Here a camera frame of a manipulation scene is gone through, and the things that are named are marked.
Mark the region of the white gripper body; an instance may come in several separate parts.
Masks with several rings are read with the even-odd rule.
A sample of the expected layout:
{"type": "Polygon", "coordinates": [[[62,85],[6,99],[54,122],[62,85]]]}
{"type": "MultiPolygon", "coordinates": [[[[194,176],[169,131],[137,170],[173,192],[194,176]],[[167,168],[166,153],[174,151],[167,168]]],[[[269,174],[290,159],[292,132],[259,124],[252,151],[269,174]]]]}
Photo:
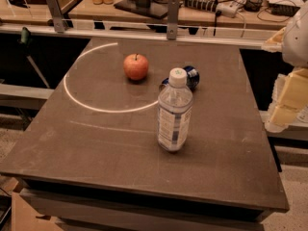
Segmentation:
{"type": "Polygon", "coordinates": [[[298,67],[308,67],[308,2],[288,22],[283,42],[283,61],[298,67]]]}

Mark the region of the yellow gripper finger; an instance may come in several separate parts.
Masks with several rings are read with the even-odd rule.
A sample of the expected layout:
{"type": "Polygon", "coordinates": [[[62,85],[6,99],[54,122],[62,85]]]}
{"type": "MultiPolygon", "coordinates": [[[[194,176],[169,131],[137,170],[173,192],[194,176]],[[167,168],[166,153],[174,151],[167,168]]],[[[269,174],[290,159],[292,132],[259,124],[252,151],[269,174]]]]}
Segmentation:
{"type": "Polygon", "coordinates": [[[287,129],[308,105],[308,69],[295,67],[288,75],[279,74],[274,82],[265,128],[272,133],[287,129]]]}
{"type": "Polygon", "coordinates": [[[272,37],[268,38],[261,45],[261,49],[270,53],[282,51],[282,41],[284,38],[285,27],[276,32],[272,37]]]}

